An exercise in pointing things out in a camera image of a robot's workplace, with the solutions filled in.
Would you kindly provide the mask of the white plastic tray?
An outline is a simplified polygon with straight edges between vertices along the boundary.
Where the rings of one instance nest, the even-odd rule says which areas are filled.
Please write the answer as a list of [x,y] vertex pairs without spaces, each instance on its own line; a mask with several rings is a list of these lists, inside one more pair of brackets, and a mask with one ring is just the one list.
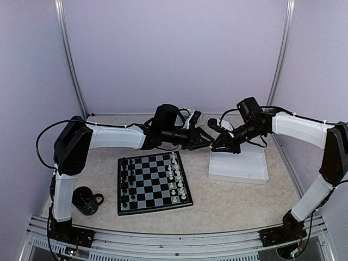
[[241,146],[241,153],[211,152],[208,177],[228,182],[264,185],[269,180],[263,148]]

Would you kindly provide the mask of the black and grey chessboard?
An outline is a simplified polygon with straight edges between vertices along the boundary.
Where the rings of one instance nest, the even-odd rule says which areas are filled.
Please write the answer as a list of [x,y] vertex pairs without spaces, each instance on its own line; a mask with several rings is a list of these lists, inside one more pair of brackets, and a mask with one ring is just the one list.
[[[119,216],[135,215],[172,210],[193,206],[193,199],[184,171],[182,159],[178,151],[177,164],[173,164],[171,152],[120,158],[117,162],[117,214]],[[167,166],[172,166],[173,180],[169,180]],[[174,166],[178,165],[181,172],[181,180],[176,179]],[[181,201],[180,187],[182,181],[187,201]]]

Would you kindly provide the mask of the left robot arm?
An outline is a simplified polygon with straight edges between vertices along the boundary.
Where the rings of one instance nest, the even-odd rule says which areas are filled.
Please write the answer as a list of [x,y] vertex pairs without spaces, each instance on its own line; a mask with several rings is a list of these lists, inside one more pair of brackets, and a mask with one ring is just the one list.
[[213,138],[197,125],[200,116],[199,111],[163,104],[144,123],[92,123],[78,116],[68,120],[54,143],[51,216],[57,222],[56,235],[65,242],[72,241],[76,237],[76,229],[68,224],[72,208],[91,215],[103,201],[102,195],[76,187],[78,176],[85,172],[95,151],[155,150],[155,154],[116,158],[120,216],[192,206],[182,159],[175,148],[192,151],[212,144]]

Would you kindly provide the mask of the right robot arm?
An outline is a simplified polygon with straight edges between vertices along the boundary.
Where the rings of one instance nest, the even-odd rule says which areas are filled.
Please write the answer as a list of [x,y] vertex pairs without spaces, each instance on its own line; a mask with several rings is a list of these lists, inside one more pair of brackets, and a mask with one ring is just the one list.
[[303,141],[320,152],[317,176],[299,201],[284,216],[278,237],[290,241],[303,229],[304,220],[324,205],[336,187],[344,183],[347,174],[347,122],[329,122],[305,117],[285,108],[262,106],[248,97],[234,108],[242,124],[233,127],[225,122],[225,111],[220,117],[209,119],[209,128],[218,133],[212,143],[213,152],[241,153],[244,143],[266,138],[269,134]]

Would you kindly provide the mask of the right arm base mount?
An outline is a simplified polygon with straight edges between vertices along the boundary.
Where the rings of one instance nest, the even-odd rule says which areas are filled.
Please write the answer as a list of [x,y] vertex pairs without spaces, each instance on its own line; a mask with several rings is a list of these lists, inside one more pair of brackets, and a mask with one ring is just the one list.
[[287,243],[294,240],[299,240],[301,237],[307,236],[304,228],[296,229],[294,231],[286,231],[283,226],[262,229],[259,231],[260,239],[263,247],[269,247]]

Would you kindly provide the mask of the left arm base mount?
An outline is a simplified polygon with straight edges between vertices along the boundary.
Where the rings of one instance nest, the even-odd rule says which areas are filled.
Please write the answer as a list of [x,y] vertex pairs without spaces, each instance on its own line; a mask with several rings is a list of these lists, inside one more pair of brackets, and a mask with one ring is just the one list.
[[51,223],[48,229],[50,239],[75,246],[90,248],[95,232],[86,228],[79,228],[68,222]]

